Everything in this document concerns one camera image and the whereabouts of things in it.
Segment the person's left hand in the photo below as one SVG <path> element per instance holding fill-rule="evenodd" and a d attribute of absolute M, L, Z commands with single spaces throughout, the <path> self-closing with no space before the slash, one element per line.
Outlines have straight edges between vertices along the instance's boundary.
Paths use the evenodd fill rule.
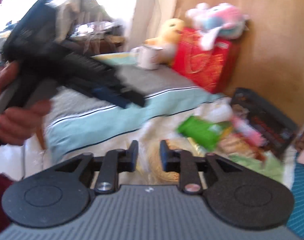
<path fill-rule="evenodd" d="M 12 83 L 18 73 L 18 64 L 8 63 L 0 73 L 0 95 Z M 50 100 L 41 100 L 29 109 L 12 107 L 0 114 L 0 141 L 5 144 L 22 146 L 40 127 L 43 118 L 51 110 Z"/>

